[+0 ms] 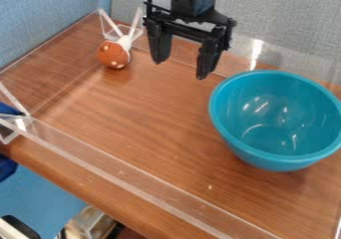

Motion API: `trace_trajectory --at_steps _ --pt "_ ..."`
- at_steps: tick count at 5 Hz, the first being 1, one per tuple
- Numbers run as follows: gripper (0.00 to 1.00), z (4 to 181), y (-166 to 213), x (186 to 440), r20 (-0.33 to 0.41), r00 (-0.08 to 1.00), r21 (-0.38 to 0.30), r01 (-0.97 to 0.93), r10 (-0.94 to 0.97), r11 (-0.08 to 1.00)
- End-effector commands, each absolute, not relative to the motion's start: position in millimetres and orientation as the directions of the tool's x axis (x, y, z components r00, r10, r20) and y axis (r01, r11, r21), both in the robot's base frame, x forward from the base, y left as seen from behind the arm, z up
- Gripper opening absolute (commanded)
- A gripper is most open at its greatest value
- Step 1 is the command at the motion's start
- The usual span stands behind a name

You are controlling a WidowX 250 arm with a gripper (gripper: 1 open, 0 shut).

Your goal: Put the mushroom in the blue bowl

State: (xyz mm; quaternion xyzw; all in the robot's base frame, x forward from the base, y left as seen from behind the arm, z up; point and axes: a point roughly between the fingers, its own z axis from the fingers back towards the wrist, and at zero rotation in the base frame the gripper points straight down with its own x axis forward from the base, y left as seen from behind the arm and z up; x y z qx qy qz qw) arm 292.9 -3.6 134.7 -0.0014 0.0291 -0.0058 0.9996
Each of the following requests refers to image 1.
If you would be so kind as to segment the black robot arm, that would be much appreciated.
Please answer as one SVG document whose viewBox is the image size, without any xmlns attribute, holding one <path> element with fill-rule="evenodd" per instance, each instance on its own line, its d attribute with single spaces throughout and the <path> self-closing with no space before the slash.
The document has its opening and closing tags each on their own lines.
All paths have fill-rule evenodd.
<svg viewBox="0 0 341 239">
<path fill-rule="evenodd" d="M 215 10 L 215 0 L 170 0 L 167 5 L 146 0 L 144 4 L 143 24 L 154 62 L 159 64 L 170 58 L 174 36 L 196 41 L 200 47 L 195 77 L 203 80 L 215 70 L 222 52 L 230 49 L 235 20 Z"/>
</svg>

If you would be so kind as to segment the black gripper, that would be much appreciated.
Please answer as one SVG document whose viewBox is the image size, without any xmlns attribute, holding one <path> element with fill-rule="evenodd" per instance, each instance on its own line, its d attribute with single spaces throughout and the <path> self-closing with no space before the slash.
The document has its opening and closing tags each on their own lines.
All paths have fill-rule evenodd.
<svg viewBox="0 0 341 239">
<path fill-rule="evenodd" d="M 170 57 L 174 36 L 199 42 L 195 76 L 203 80 L 215 69 L 222 51 L 230 48 L 235 20 L 214 7 L 191 16 L 176 11 L 166 0 L 146 0 L 144 5 L 144 26 L 154 62 L 159 64 Z"/>
</svg>

